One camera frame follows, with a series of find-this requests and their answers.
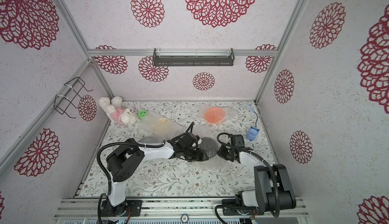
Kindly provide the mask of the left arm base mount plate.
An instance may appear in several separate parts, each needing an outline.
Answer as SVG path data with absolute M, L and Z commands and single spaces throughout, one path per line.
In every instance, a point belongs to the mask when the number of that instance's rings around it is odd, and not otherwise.
M 98 208 L 98 213 L 101 217 L 138 217 L 140 216 L 142 204 L 141 200 L 126 200 L 122 204 L 113 207 L 108 200 L 104 200 Z

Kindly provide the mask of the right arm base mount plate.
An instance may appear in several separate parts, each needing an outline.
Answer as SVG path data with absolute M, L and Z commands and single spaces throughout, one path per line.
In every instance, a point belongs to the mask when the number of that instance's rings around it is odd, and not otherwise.
M 222 208 L 223 214 L 225 216 L 263 214 L 263 212 L 261 212 L 256 207 L 249 207 L 248 209 L 245 209 L 243 208 L 242 204 L 239 204 L 236 200 L 233 199 L 223 199 L 222 205 L 226 205 L 226 207 Z

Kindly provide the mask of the clear bubble wrap sheet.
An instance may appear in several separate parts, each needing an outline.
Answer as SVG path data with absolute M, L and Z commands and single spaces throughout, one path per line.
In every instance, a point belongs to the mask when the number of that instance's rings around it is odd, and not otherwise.
M 216 138 L 219 132 L 217 132 L 212 127 L 208 125 L 196 124 L 193 127 L 192 132 L 194 135 L 198 135 L 200 138 L 203 137 L 213 138 L 218 143 L 219 148 L 221 147 L 221 144 L 217 141 Z M 194 161 L 194 162 L 190 162 L 188 165 L 191 167 L 200 168 L 203 171 L 215 172 L 221 170 L 222 168 L 225 168 L 225 166 L 228 163 L 231 163 L 231 161 L 227 161 L 225 159 L 222 159 L 218 155 L 216 155 L 213 158 L 209 158 L 208 161 L 204 161 L 204 162 Z

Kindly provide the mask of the dark grey plate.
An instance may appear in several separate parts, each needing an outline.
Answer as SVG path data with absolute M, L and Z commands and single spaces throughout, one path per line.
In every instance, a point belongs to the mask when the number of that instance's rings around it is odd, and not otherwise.
M 203 150 L 208 158 L 213 158 L 217 155 L 219 146 L 218 143 L 210 137 L 201 138 L 202 142 L 199 144 L 201 150 Z

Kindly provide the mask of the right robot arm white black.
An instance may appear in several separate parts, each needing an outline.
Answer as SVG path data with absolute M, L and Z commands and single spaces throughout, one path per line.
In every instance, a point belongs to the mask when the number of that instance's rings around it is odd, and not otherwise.
M 218 134 L 217 141 L 221 144 L 217 152 L 221 158 L 244 165 L 254 176 L 254 190 L 238 192 L 235 204 L 224 202 L 215 206 L 215 215 L 221 223 L 226 222 L 219 215 L 219 209 L 243 210 L 254 215 L 270 212 L 278 218 L 282 210 L 296 208 L 296 196 L 285 165 L 271 165 L 253 149 L 245 147 L 242 135 L 223 132 Z

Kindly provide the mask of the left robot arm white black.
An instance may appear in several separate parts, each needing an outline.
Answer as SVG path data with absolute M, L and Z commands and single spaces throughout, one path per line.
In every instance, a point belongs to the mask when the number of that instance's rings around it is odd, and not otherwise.
M 125 142 L 111 143 L 101 147 L 96 161 L 107 177 L 108 193 L 99 197 L 98 217 L 132 215 L 135 210 L 129 207 L 126 197 L 126 181 L 134 174 L 138 166 L 154 159 L 181 159 L 187 162 L 209 160 L 206 152 L 200 148 L 202 139 L 193 134 L 192 122 L 184 133 L 152 145 L 138 143 L 130 138 Z

